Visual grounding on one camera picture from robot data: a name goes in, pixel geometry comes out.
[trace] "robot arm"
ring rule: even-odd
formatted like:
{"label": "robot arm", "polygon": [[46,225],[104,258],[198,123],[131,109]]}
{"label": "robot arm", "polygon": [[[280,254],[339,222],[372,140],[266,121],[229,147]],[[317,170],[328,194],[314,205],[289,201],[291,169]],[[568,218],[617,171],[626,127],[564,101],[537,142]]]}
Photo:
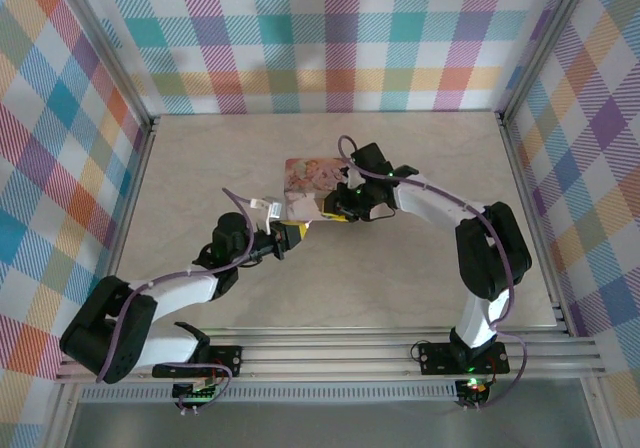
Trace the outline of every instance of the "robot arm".
{"label": "robot arm", "polygon": [[[245,263],[260,263],[273,254],[278,259],[293,249],[306,234],[304,223],[272,222],[270,233],[258,230]],[[184,273],[166,275],[163,281],[127,283],[115,276],[100,280],[60,339],[60,348],[96,375],[105,363],[106,383],[116,383],[133,369],[159,363],[213,363],[218,357],[209,349],[209,338],[186,323],[158,327],[159,318],[195,303],[218,299],[238,280],[238,268],[216,275],[246,251],[249,228],[243,215],[226,213],[207,244]],[[144,292],[137,289],[148,285]],[[129,308],[123,310],[127,299]],[[116,319],[121,323],[117,331]],[[108,352],[115,338],[111,361]]]}
{"label": "robot arm", "polygon": [[[509,302],[507,276],[494,240],[472,212],[482,213],[491,223],[517,284],[531,267],[531,256],[513,212],[504,203],[483,206],[461,201],[440,188],[437,191],[441,194],[425,190],[425,184],[434,185],[411,167],[393,169],[375,143],[356,150],[351,156],[355,166],[364,172],[393,175],[393,179],[360,176],[353,168],[345,169],[348,182],[339,183],[325,199],[327,215],[350,222],[371,221],[372,208],[386,204],[455,234],[460,275],[470,293],[461,320],[451,330],[449,348],[460,367],[470,366],[494,343],[493,322]],[[284,252],[302,240],[307,225],[273,222],[269,228],[254,234],[248,262],[259,263],[268,254],[282,259]],[[222,215],[213,231],[212,243],[201,250],[194,264],[207,270],[227,266],[247,249],[248,230],[245,218],[239,213]],[[125,299],[143,283],[129,284],[114,276],[102,279],[63,334],[62,351],[98,374],[115,337],[116,353],[104,376],[107,383],[115,383],[142,366],[156,365],[155,376],[167,363],[213,363],[216,353],[212,353],[209,338],[202,332],[186,323],[170,327],[152,325],[155,320],[185,306],[217,299],[238,280],[237,268],[216,275],[195,270],[189,273],[169,276],[166,281],[149,286],[144,294],[132,298],[126,314],[121,313]],[[124,317],[119,334],[114,333],[115,317]]]}
{"label": "robot arm", "polygon": [[491,223],[517,285],[531,268],[531,255],[513,212],[501,202],[484,206],[459,198],[410,166],[393,169],[375,143],[356,149],[351,160],[356,169],[345,169],[347,183],[340,183],[327,197],[325,212],[342,216],[345,221],[371,221],[372,208],[384,203],[455,234],[460,276],[469,296],[462,318],[451,330],[450,350],[461,367],[468,367],[495,341],[494,322],[509,303],[507,276],[495,240],[473,212],[481,213]]}

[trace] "plaid wallpaper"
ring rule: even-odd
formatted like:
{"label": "plaid wallpaper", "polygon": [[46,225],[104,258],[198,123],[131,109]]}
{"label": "plaid wallpaper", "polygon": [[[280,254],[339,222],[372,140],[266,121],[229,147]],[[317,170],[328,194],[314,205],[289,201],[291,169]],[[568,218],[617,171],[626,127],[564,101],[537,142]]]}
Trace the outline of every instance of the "plaid wallpaper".
{"label": "plaid wallpaper", "polygon": [[0,446],[34,446],[142,130],[64,0],[0,0]]}
{"label": "plaid wallpaper", "polygon": [[536,48],[540,44],[540,39],[546,32],[547,27],[553,18],[554,11],[556,10],[556,8],[558,7],[561,1],[562,0],[547,0],[547,3],[544,9],[542,10],[542,13],[540,14],[540,18],[538,18],[538,22],[536,23],[533,31],[531,31],[529,39],[527,40],[527,44],[525,45],[525,48],[522,51],[522,54],[520,55],[518,64],[516,65],[515,69],[511,74],[511,77],[509,78],[507,87],[502,93],[502,96],[500,97],[500,101],[495,107],[496,108],[495,111],[500,113],[504,112],[505,108],[507,107],[507,103],[509,103],[509,100],[513,95],[513,91],[515,90],[518,82],[522,78],[522,74],[525,68],[527,67],[529,62],[532,60],[533,54],[535,53]]}
{"label": "plaid wallpaper", "polygon": [[581,0],[514,137],[581,335],[640,435],[640,0]]}
{"label": "plaid wallpaper", "polygon": [[172,114],[490,109],[545,1],[90,0]]}

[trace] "purple cable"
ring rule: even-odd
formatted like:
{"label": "purple cable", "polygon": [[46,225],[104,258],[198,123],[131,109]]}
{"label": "purple cable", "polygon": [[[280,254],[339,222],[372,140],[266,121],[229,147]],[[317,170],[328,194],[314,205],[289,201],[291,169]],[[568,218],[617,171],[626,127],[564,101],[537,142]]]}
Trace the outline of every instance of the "purple cable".
{"label": "purple cable", "polygon": [[[229,388],[229,385],[231,384],[231,378],[233,378],[233,373],[231,372],[229,367],[225,365],[220,365],[218,363],[163,363],[163,365],[171,366],[175,368],[213,368],[213,369],[222,370],[226,373],[227,382],[225,383],[224,387],[222,387],[221,390],[217,390],[213,398],[207,401],[204,405],[200,406],[197,409],[192,408],[191,412],[194,415],[197,415],[198,411],[202,411],[205,408],[211,406],[214,401],[216,401],[218,398],[224,395],[224,392],[227,391],[227,389]],[[187,413],[189,409],[182,404],[183,400],[184,400],[184,396],[180,396],[180,398],[178,398],[178,407],[180,408],[180,410],[182,410],[182,414],[184,415],[185,413]]]}
{"label": "purple cable", "polygon": [[236,266],[241,265],[246,261],[247,257],[249,256],[249,253],[251,252],[251,249],[253,248],[253,229],[251,227],[251,218],[249,217],[247,210],[245,210],[244,206],[242,206],[243,201],[239,196],[230,192],[226,188],[223,188],[222,191],[238,207],[238,209],[240,210],[240,213],[242,213],[245,221],[247,222],[247,227],[249,227],[249,244],[247,245],[247,249],[244,250],[244,253],[239,258],[237,258],[233,262],[221,268],[215,268],[213,270],[203,270],[203,271],[178,271],[176,273],[169,273],[167,275],[159,276],[158,278],[155,278],[145,283],[144,285],[140,286],[139,288],[135,289],[129,295],[129,297],[125,300],[124,304],[122,305],[122,308],[120,309],[120,313],[118,314],[118,321],[116,322],[116,326],[113,329],[113,334],[111,335],[109,351],[107,351],[107,356],[104,360],[104,364],[102,365],[102,369],[98,374],[96,383],[100,383],[102,380],[104,380],[104,377],[106,376],[107,371],[109,371],[109,368],[111,367],[111,363],[113,362],[113,357],[115,355],[116,348],[118,347],[118,341],[120,339],[120,333],[122,331],[122,325],[124,324],[125,315],[127,314],[127,311],[129,310],[129,307],[131,306],[131,303],[136,296],[138,296],[143,291],[149,289],[151,286],[155,285],[156,283],[162,283],[164,281],[175,280],[176,278],[189,277],[193,275],[196,275],[196,276],[197,275],[214,275],[216,273],[220,273],[221,271],[235,268]]}
{"label": "purple cable", "polygon": [[498,237],[498,234],[496,233],[496,230],[493,228],[493,226],[491,225],[489,220],[487,220],[487,218],[482,213],[480,213],[478,210],[476,210],[473,206],[467,205],[460,198],[452,195],[451,193],[447,193],[446,191],[441,190],[440,188],[438,188],[436,186],[428,185],[426,183],[422,183],[422,182],[416,181],[416,180],[408,180],[406,178],[399,178],[399,177],[396,177],[396,176],[379,175],[377,173],[373,173],[371,171],[367,171],[367,170],[364,170],[364,169],[360,168],[353,161],[351,161],[351,158],[348,157],[345,154],[344,150],[342,149],[342,142],[344,140],[350,142],[353,145],[354,149],[356,149],[356,150],[358,149],[358,145],[356,145],[356,142],[349,135],[341,135],[340,138],[338,138],[338,152],[340,153],[340,156],[342,157],[344,162],[347,163],[347,165],[349,165],[350,168],[355,169],[360,174],[368,176],[369,178],[376,178],[378,180],[398,181],[400,183],[405,183],[407,185],[413,185],[413,186],[417,186],[417,187],[425,189],[425,190],[429,190],[432,193],[435,193],[436,195],[441,196],[441,197],[451,201],[452,203],[458,205],[459,207],[461,207],[462,209],[464,209],[464,210],[468,211],[469,213],[473,214],[474,216],[476,216],[480,220],[480,222],[485,226],[485,228],[487,229],[487,231],[489,232],[489,234],[491,235],[491,237],[495,241],[496,248],[498,248],[498,253],[500,254],[500,259],[502,260],[502,266],[504,267],[504,271],[505,271],[505,273],[507,275],[507,286],[508,286],[508,289],[509,289],[509,303],[507,304],[507,310],[505,311],[504,315],[502,315],[501,317],[499,317],[496,320],[492,321],[489,326],[492,329],[495,329],[495,327],[496,327],[496,325],[498,323],[502,323],[504,320],[506,320],[507,317],[511,314],[511,310],[513,309],[513,304],[514,304],[515,288],[513,286],[513,273],[511,272],[511,266],[509,266],[509,259],[507,258],[507,252],[505,251],[504,246],[502,245],[502,242],[500,241],[500,238]]}
{"label": "purple cable", "polygon": [[515,386],[520,381],[520,378],[522,378],[522,375],[524,375],[524,369],[527,367],[527,359],[529,358],[529,354],[527,353],[527,344],[524,342],[522,338],[520,338],[517,335],[512,335],[511,333],[503,333],[501,331],[497,331],[496,333],[498,333],[500,336],[505,336],[507,338],[512,338],[514,340],[517,340],[518,343],[520,343],[520,346],[522,346],[522,366],[518,370],[518,374],[516,375],[516,377],[513,379],[513,381],[509,384],[509,386],[507,386],[507,388],[502,393],[500,393],[498,396],[496,396],[492,400],[487,401],[484,405],[482,405],[483,410],[495,405],[498,401],[500,401],[505,396],[507,396],[509,392],[515,388]]}
{"label": "purple cable", "polygon": [[243,198],[241,196],[236,195],[236,199],[238,201],[241,201],[242,203],[244,203],[245,205],[250,205],[251,204],[251,200],[249,198]]}
{"label": "purple cable", "polygon": [[[513,284],[513,273],[511,271],[511,266],[509,265],[509,258],[507,257],[507,252],[504,249],[504,246],[502,245],[502,242],[500,241],[500,238],[498,237],[498,234],[496,233],[496,230],[493,228],[493,226],[491,225],[491,223],[489,222],[489,220],[487,220],[487,218],[480,213],[478,210],[476,210],[473,206],[469,206],[467,205],[463,200],[461,200],[460,198],[452,195],[451,193],[447,193],[444,190],[441,190],[438,187],[435,186],[431,186],[427,183],[421,183],[419,181],[416,180],[408,180],[406,178],[399,178],[396,176],[387,176],[387,175],[379,175],[378,173],[373,173],[371,171],[367,171],[364,170],[362,168],[360,168],[359,166],[357,166],[353,161],[351,161],[351,158],[349,156],[346,155],[346,153],[344,152],[344,150],[342,149],[342,142],[343,141],[348,141],[349,143],[351,143],[351,145],[353,146],[354,151],[358,149],[358,145],[356,144],[356,142],[354,141],[353,138],[351,138],[349,135],[341,135],[340,138],[338,138],[338,152],[340,153],[340,156],[342,157],[343,161],[349,165],[350,168],[353,168],[354,170],[358,171],[360,174],[368,176],[369,178],[375,178],[378,180],[391,180],[391,181],[397,181],[399,183],[406,183],[407,185],[413,185],[413,186],[417,186],[419,188],[425,189],[425,190],[429,190],[432,193],[435,193],[436,195],[439,195],[443,198],[445,198],[446,200],[451,201],[452,203],[455,203],[456,205],[458,205],[459,207],[461,207],[464,210],[467,210],[469,213],[475,215],[480,222],[485,226],[485,228],[487,229],[487,231],[489,232],[489,234],[491,235],[491,237],[493,238],[495,244],[496,244],[496,248],[498,249],[498,253],[500,254],[500,260],[502,261],[502,266],[504,267],[504,271],[507,275],[507,286],[508,286],[508,290],[509,290],[509,302],[507,303],[507,309],[504,312],[504,315],[498,317],[497,319],[493,320],[490,324],[489,327],[492,330],[495,330],[497,325],[499,323],[502,323],[504,320],[506,320],[509,315],[511,314],[511,311],[513,310],[513,306],[515,304],[515,287]],[[520,344],[522,345],[522,366],[520,367],[520,370],[518,371],[518,374],[516,375],[515,379],[513,380],[513,382],[509,385],[509,387],[502,392],[496,399],[492,400],[491,402],[485,403],[484,407],[487,406],[491,406],[493,405],[496,401],[501,400],[502,398],[504,398],[504,396],[509,393],[513,387],[520,381],[520,378],[522,378],[522,375],[524,374],[524,369],[527,366],[527,345],[524,342],[524,340],[516,335],[511,335],[508,333],[501,333],[496,331],[498,334],[500,334],[501,336],[506,336],[506,337],[511,337],[511,338],[515,338],[517,339]]]}

